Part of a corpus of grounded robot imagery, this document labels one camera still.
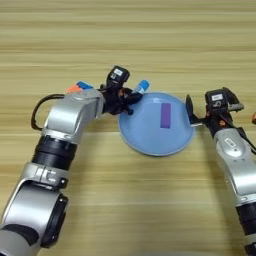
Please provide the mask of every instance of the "black cable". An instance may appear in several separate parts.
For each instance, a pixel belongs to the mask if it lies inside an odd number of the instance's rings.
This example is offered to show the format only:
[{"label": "black cable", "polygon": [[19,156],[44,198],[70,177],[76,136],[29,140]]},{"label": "black cable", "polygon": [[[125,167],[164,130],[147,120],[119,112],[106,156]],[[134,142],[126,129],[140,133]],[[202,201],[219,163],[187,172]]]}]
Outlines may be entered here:
[{"label": "black cable", "polygon": [[240,136],[241,136],[244,140],[246,140],[246,141],[249,143],[249,145],[251,146],[252,153],[253,153],[254,155],[256,155],[256,147],[255,147],[254,144],[249,140],[249,138],[246,136],[246,134],[245,134],[244,132],[242,132],[241,129],[237,128],[233,123],[229,122],[229,120],[227,120],[222,114],[220,114],[220,117],[221,117],[229,126],[231,126],[232,128],[235,128],[235,129],[239,132]]},{"label": "black cable", "polygon": [[45,101],[48,101],[48,100],[57,100],[57,99],[63,99],[64,98],[64,94],[50,94],[44,98],[42,98],[35,106],[34,110],[33,110],[33,113],[32,113],[32,116],[31,116],[31,127],[32,129],[34,130],[38,130],[38,131],[42,131],[42,128],[37,126],[36,124],[36,114],[37,114],[37,111],[38,109],[40,108],[40,106],[45,102]]}]

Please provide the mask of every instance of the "orange object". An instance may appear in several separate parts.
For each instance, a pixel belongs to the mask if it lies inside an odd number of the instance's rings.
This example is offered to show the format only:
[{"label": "orange object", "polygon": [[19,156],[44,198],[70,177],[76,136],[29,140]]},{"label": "orange object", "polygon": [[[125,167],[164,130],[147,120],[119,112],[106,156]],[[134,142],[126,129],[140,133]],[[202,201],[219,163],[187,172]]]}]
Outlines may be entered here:
[{"label": "orange object", "polygon": [[69,87],[68,89],[67,89],[67,93],[72,93],[72,92],[81,92],[81,91],[83,91],[83,89],[82,88],[80,88],[78,85],[72,85],[71,87]]},{"label": "orange object", "polygon": [[256,112],[252,116],[252,123],[256,124]]},{"label": "orange object", "polygon": [[225,126],[226,122],[224,120],[220,120],[220,126]]}]

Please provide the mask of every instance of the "purple block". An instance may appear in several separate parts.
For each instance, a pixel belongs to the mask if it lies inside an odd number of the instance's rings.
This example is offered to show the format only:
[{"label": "purple block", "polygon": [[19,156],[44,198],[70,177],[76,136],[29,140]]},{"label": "purple block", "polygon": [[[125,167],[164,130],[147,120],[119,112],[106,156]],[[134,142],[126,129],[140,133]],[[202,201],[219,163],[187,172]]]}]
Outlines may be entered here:
[{"label": "purple block", "polygon": [[171,128],[171,104],[162,103],[161,106],[161,128]]}]

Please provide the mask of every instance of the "blue marker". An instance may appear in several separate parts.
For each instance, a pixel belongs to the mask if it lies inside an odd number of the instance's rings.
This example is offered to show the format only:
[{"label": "blue marker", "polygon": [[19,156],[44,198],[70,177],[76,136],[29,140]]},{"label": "blue marker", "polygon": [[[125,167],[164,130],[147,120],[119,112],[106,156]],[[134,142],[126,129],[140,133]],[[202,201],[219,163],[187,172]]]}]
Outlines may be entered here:
[{"label": "blue marker", "polygon": [[147,80],[141,80],[137,85],[135,92],[143,94],[149,88],[149,82]]}]

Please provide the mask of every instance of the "wooden table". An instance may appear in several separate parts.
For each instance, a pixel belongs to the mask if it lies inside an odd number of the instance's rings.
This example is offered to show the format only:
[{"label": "wooden table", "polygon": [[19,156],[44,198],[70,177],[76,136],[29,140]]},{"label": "wooden table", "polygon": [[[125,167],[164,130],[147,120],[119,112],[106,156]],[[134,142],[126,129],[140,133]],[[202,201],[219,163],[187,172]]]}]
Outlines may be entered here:
[{"label": "wooden table", "polygon": [[[256,142],[255,42],[255,0],[1,0],[0,210],[39,139],[37,101],[78,80],[98,86],[115,64],[131,87],[146,78],[151,91],[190,93],[201,115],[204,93],[229,87],[246,107],[235,123]],[[70,174],[61,238],[42,256],[244,255],[206,129],[154,158],[130,149],[106,115],[87,128]]]}]

